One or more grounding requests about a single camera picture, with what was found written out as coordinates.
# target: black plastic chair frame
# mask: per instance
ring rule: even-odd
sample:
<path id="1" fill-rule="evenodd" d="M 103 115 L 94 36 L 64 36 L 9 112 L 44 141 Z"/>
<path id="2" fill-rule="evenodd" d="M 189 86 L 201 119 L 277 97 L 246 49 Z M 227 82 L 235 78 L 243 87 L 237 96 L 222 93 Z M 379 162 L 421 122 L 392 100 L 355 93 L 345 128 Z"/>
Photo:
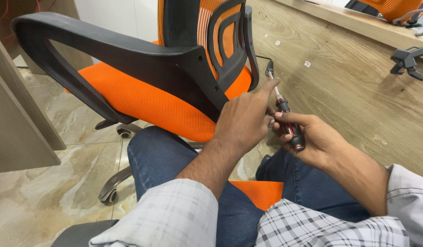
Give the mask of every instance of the black plastic chair frame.
<path id="1" fill-rule="evenodd" d="M 242 4 L 241 12 L 226 18 L 219 26 L 219 52 L 223 60 L 223 66 L 220 66 L 214 54 L 214 47 L 210 45 L 213 44 L 213 32 L 210 30 L 214 30 L 218 17 L 224 11 L 237 4 Z M 249 91 L 258 84 L 258 66 L 251 36 L 251 12 L 251 7 L 245 6 L 245 0 L 228 0 L 221 3 L 210 18 L 208 51 L 218 72 L 218 80 L 214 78 L 205 49 L 200 45 L 163 47 L 51 12 L 17 17 L 12 21 L 12 29 L 21 47 L 35 63 L 109 121 L 129 124 L 137 119 L 115 110 L 57 52 L 50 40 L 76 48 L 129 76 L 164 90 L 217 122 L 224 104 L 228 101 L 225 91 L 237 78 L 247 58 L 252 68 Z M 234 53 L 228 58 L 223 50 L 222 34 L 232 23 L 235 23 Z M 170 102 L 161 99 L 161 104 Z"/>

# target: marble floor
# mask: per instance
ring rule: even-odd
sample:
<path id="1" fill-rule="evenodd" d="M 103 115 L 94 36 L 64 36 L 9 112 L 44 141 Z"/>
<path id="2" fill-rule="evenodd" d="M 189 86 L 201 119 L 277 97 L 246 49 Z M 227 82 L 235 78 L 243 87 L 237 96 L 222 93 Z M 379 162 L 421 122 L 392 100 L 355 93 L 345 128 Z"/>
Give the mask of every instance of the marble floor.
<path id="1" fill-rule="evenodd" d="M 137 200 L 132 177 L 117 187 L 113 203 L 104 205 L 97 196 L 107 179 L 129 165 L 129 139 L 117 135 L 115 126 L 96 131 L 103 118 L 51 77 L 20 72 L 67 148 L 56 151 L 60 166 L 0 173 L 0 246 L 49 247 L 71 225 L 125 216 Z M 239 161 L 229 180 L 255 179 L 262 157 L 278 149 L 265 140 Z"/>

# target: screwdriver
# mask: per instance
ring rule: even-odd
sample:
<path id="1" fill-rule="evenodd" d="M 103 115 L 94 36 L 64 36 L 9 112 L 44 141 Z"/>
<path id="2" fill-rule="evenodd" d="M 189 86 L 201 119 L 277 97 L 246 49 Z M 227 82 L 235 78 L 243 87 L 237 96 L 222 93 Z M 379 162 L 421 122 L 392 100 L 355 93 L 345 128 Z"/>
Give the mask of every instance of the screwdriver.
<path id="1" fill-rule="evenodd" d="M 273 80 L 273 69 L 267 68 L 267 70 L 269 78 Z M 290 113 L 291 109 L 289 109 L 288 101 L 279 93 L 279 89 L 277 87 L 274 87 L 274 91 L 276 92 L 277 99 L 276 106 L 282 113 Z M 288 142 L 292 149 L 301 151 L 306 148 L 305 137 L 302 134 L 300 125 L 296 123 L 280 123 L 280 128 L 282 128 L 285 134 L 292 134 L 292 139 Z"/>

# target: blue jeans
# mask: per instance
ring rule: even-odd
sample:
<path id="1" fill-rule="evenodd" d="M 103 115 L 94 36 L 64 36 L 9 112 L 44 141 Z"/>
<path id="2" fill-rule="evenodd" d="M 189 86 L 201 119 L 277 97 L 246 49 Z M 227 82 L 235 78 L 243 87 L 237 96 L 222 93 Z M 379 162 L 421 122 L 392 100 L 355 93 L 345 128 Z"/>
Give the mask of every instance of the blue jeans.
<path id="1" fill-rule="evenodd" d="M 177 135 L 150 126 L 132 138 L 127 155 L 139 200 L 149 188 L 174 179 L 198 153 Z M 259 166 L 256 179 L 284 182 L 283 198 L 342 220 L 357 222 L 369 217 L 335 181 L 284 149 Z M 246 194 L 227 182 L 219 199 L 216 246 L 253 246 L 263 214 Z"/>

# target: screwdriver handle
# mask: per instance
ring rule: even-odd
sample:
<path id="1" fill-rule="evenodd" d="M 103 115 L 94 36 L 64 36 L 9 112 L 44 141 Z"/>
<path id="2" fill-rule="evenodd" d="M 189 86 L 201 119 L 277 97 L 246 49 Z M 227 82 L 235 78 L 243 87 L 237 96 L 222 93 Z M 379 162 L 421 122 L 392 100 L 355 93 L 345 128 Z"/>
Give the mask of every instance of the screwdriver handle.
<path id="1" fill-rule="evenodd" d="M 282 113 L 290 113 L 288 101 L 284 98 L 277 99 L 276 106 Z M 296 123 L 280 123 L 280 128 L 285 134 L 292 134 L 292 139 L 289 144 L 292 149 L 301 151 L 306 148 L 305 137 L 302 134 L 300 125 Z"/>

